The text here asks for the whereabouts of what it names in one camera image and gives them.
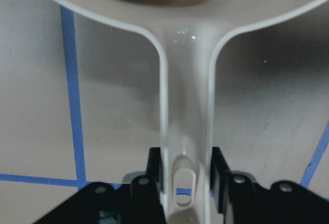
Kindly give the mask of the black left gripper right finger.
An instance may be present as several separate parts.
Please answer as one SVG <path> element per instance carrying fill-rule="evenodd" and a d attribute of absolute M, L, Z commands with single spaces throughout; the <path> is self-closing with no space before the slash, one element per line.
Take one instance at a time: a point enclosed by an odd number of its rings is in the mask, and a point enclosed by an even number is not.
<path fill-rule="evenodd" d="M 288 180 L 269 189 L 249 173 L 232 171 L 220 148 L 212 149 L 210 189 L 224 223 L 328 223 L 328 201 Z"/>

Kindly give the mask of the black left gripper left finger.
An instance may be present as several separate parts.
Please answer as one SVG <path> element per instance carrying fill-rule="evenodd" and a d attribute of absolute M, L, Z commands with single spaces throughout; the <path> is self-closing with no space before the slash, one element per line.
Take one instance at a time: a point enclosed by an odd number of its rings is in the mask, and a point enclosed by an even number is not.
<path fill-rule="evenodd" d="M 38 219 L 37 223 L 164 223 L 160 203 L 160 148 L 149 150 L 146 172 L 119 188 L 93 182 Z"/>

